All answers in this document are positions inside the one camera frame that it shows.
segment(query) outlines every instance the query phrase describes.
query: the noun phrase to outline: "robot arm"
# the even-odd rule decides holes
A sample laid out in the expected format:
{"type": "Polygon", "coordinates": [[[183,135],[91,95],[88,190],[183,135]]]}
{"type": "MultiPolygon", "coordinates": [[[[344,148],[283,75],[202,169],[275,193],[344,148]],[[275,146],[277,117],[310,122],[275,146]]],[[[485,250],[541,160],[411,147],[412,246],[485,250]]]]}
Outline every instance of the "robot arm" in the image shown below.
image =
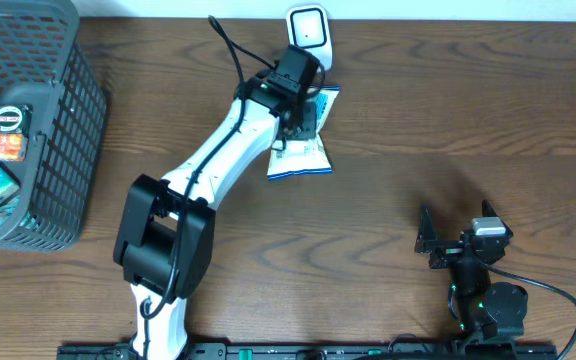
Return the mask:
{"type": "Polygon", "coordinates": [[[142,175],[131,186],[113,258],[123,267],[138,308],[146,302],[153,306],[165,303],[148,321],[137,311],[133,350],[140,356],[176,359],[183,350],[187,340],[186,299],[210,264],[215,212],[244,169],[277,138],[304,139],[309,135],[302,129],[316,128],[316,115],[308,108],[306,92],[319,66],[314,56],[289,46],[278,67],[265,74],[265,79],[255,76],[238,90],[244,91],[244,96],[235,99],[226,119],[195,154],[162,180],[142,175]],[[243,118],[241,98],[246,99],[243,118]],[[230,136],[237,124],[238,130],[230,136]],[[212,158],[198,171],[211,153],[212,158]],[[189,185],[195,172],[197,180],[189,185]],[[178,219],[182,209],[185,217],[178,219]],[[168,216],[183,222],[181,233],[155,221],[168,216]],[[172,296],[162,299],[174,272],[171,259],[175,243],[180,246],[175,263],[178,271],[172,296]]]}

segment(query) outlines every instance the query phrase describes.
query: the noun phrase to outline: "wooden table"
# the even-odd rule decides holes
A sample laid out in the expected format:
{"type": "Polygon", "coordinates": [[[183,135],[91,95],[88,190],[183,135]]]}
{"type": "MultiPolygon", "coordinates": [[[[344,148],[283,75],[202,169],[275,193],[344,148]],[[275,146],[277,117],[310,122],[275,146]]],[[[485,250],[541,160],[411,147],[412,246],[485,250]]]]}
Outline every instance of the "wooden table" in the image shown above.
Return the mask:
{"type": "MultiPolygon", "coordinates": [[[[267,59],[287,44],[283,21],[223,25],[267,59]]],[[[576,24],[333,21],[331,33],[327,79],[342,91],[322,135],[334,174],[268,182],[268,154],[252,163],[219,209],[189,331],[234,342],[456,331],[448,272],[413,253],[422,202],[456,238],[489,199],[515,231],[498,266],[576,296],[576,24]]],[[[134,333],[112,262],[127,189],[190,156],[236,85],[205,20],[84,19],[80,40],[113,91],[89,215],[72,250],[0,251],[2,359],[134,333]]],[[[261,69],[242,62],[248,76],[261,69]]],[[[561,349],[573,306],[527,289],[525,338],[561,349]]]]}

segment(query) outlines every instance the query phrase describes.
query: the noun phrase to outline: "basket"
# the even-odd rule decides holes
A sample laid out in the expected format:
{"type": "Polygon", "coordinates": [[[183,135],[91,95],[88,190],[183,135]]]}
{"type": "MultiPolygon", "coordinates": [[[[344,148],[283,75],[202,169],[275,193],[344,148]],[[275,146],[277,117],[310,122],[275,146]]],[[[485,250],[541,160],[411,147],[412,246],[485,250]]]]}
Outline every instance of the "basket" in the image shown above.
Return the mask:
{"type": "Polygon", "coordinates": [[[25,160],[1,163],[20,190],[0,249],[51,252],[79,240],[107,111],[78,28],[68,0],[0,0],[0,104],[32,106],[25,160]]]}

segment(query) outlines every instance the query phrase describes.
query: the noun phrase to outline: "white plastic packet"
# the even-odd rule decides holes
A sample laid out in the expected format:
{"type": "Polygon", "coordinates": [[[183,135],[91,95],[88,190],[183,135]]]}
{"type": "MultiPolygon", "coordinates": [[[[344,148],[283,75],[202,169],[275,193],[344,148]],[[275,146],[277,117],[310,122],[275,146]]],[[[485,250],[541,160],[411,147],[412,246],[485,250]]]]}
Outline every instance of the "white plastic packet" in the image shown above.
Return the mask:
{"type": "Polygon", "coordinates": [[[283,151],[277,150],[283,148],[282,141],[275,141],[270,152],[268,180],[332,173],[319,131],[326,123],[339,90],[341,90],[339,86],[324,86],[315,96],[313,101],[317,108],[317,136],[314,139],[286,141],[286,148],[283,151]]]}

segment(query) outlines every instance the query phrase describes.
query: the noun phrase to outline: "white rectangular object with black outline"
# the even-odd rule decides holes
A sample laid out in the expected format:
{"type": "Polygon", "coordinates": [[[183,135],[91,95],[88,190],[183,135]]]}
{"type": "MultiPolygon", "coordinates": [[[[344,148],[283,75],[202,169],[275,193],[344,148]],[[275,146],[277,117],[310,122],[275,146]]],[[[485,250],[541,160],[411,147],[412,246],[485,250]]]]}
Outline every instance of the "white rectangular object with black outline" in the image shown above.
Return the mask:
{"type": "Polygon", "coordinates": [[[315,55],[326,71],[332,67],[332,40],[326,10],[319,5],[299,6],[286,15],[288,39],[315,55]]]}

